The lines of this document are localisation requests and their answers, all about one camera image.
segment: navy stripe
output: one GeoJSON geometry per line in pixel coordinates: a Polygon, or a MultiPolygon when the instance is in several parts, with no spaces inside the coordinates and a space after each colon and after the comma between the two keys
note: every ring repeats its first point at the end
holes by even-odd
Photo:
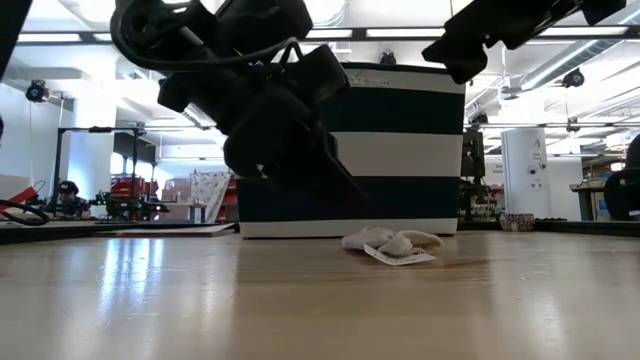
{"type": "Polygon", "coordinates": [[[411,65],[383,65],[374,63],[341,63],[345,70],[377,70],[377,71],[390,71],[390,72],[412,72],[418,74],[439,74],[449,75],[447,69],[431,68],[426,66],[411,66],[411,65]]]}
{"type": "Polygon", "coordinates": [[[462,134],[464,94],[353,87],[327,101],[331,132],[462,134]]]}
{"type": "Polygon", "coordinates": [[[241,222],[345,219],[444,219],[458,214],[458,177],[357,177],[372,200],[353,209],[323,202],[268,180],[239,179],[241,222]]]}

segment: tag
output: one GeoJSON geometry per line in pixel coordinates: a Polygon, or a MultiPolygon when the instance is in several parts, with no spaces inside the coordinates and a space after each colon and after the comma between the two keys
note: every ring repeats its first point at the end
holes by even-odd
{"type": "Polygon", "coordinates": [[[349,77],[349,83],[353,86],[389,87],[389,80],[368,79],[361,77],[349,77]]]}
{"type": "Polygon", "coordinates": [[[410,255],[403,258],[392,258],[379,252],[378,250],[372,248],[367,244],[364,245],[364,252],[391,266],[417,264],[437,259],[435,256],[431,256],[429,254],[410,255]]]}

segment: black cable coil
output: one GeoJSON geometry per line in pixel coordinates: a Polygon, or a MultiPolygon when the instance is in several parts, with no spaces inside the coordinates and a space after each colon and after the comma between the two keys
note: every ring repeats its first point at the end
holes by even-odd
{"type": "Polygon", "coordinates": [[[21,224],[21,225],[42,226],[42,225],[45,225],[46,223],[48,223],[49,220],[50,220],[49,216],[47,216],[47,214],[45,214],[44,212],[42,212],[42,211],[40,211],[38,209],[32,208],[30,206],[14,203],[14,202],[7,201],[7,200],[0,200],[0,205],[23,210],[24,212],[32,213],[33,215],[35,215],[35,216],[37,216],[39,218],[37,220],[36,219],[22,219],[22,218],[19,218],[17,216],[11,215],[6,211],[1,211],[0,212],[0,215],[6,217],[7,219],[9,219],[9,220],[11,220],[13,222],[17,222],[18,224],[21,224]]]}

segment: small bowl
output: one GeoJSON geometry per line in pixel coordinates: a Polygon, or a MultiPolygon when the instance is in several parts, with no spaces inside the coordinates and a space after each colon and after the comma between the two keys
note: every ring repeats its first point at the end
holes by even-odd
{"type": "Polygon", "coordinates": [[[500,226],[504,231],[532,231],[535,224],[533,214],[500,214],[500,226]]]}

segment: white plush toy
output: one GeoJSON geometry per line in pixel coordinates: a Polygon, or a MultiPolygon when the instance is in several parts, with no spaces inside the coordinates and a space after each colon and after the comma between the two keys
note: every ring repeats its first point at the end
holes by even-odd
{"type": "Polygon", "coordinates": [[[392,257],[432,254],[443,246],[442,240],[435,235],[412,230],[395,232],[377,227],[364,228],[357,234],[342,238],[342,247],[346,250],[363,250],[365,244],[392,257]]]}

